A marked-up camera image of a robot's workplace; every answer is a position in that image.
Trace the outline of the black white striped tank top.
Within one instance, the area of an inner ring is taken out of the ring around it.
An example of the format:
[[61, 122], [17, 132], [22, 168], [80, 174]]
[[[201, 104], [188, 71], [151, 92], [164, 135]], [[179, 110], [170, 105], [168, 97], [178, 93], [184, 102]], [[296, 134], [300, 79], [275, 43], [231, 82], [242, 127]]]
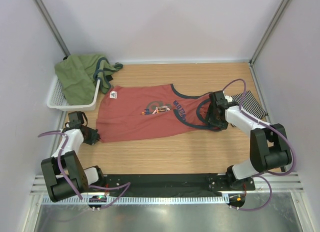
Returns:
[[[243, 93], [232, 95], [233, 102], [239, 105], [242, 96]], [[245, 98], [242, 102], [242, 110], [245, 110], [245, 112], [250, 114], [251, 117], [255, 117], [255, 120], [264, 120], [269, 115], [268, 112], [259, 104], [250, 90], [245, 93]]]

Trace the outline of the salmon red tank top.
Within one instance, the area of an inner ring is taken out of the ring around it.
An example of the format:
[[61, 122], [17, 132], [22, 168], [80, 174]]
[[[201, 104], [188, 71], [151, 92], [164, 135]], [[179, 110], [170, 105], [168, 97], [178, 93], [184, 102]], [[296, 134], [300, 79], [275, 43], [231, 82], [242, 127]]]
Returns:
[[173, 84], [113, 87], [102, 99], [96, 128], [101, 142], [174, 136], [196, 129], [218, 132], [206, 122], [209, 94], [189, 96]]

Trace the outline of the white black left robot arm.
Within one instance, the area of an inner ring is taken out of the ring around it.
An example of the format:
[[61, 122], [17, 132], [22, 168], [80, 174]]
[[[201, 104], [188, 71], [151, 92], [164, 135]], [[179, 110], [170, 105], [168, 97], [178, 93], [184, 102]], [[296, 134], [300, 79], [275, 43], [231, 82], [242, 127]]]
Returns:
[[73, 196], [82, 199], [82, 193], [88, 192], [90, 188], [100, 192], [106, 186], [102, 170], [97, 165], [84, 169], [77, 155], [82, 144], [95, 145], [100, 140], [98, 130], [88, 127], [88, 119], [82, 111], [71, 112], [68, 118], [64, 129], [48, 131], [38, 136], [61, 136], [56, 152], [41, 162], [45, 185], [52, 202]]

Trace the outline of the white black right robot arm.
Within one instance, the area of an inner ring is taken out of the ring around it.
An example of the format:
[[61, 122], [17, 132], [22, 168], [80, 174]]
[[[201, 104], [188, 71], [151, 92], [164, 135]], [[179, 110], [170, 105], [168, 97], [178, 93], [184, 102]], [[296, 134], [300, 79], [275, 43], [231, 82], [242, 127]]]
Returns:
[[229, 189], [241, 189], [250, 177], [292, 163], [286, 130], [281, 124], [263, 122], [236, 102], [228, 101], [223, 91], [210, 93], [209, 101], [205, 117], [209, 125], [226, 130], [232, 124], [249, 137], [249, 159], [228, 167], [225, 173]]

